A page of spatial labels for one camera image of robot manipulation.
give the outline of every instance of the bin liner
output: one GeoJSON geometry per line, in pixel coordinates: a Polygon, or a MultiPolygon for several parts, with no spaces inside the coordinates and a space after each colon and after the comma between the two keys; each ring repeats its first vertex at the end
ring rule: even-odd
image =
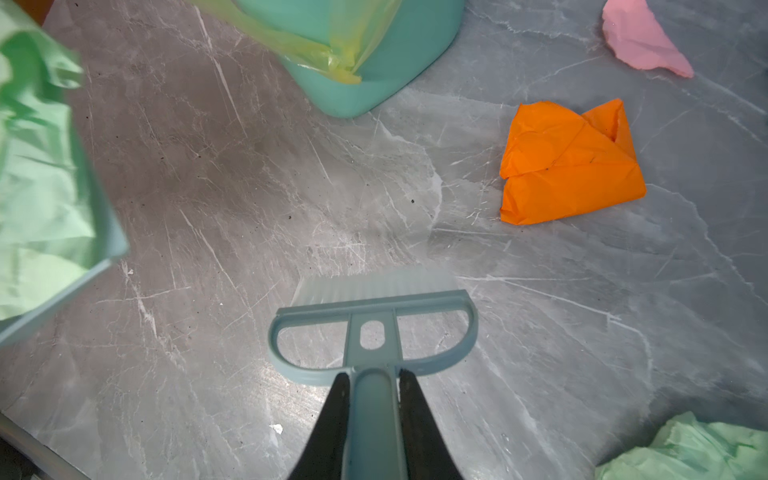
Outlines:
{"type": "Polygon", "coordinates": [[[402,0],[317,0],[329,2],[330,45],[273,28],[243,13],[232,0],[190,1],[297,65],[343,84],[358,84],[362,79],[357,70],[379,46],[402,0]]]}
{"type": "Polygon", "coordinates": [[[766,480],[768,432],[673,417],[646,448],[598,467],[596,480],[766,480]]]}
{"type": "Polygon", "coordinates": [[[75,55],[0,0],[0,320],[33,310],[100,259],[90,166],[64,92],[75,55]]]}

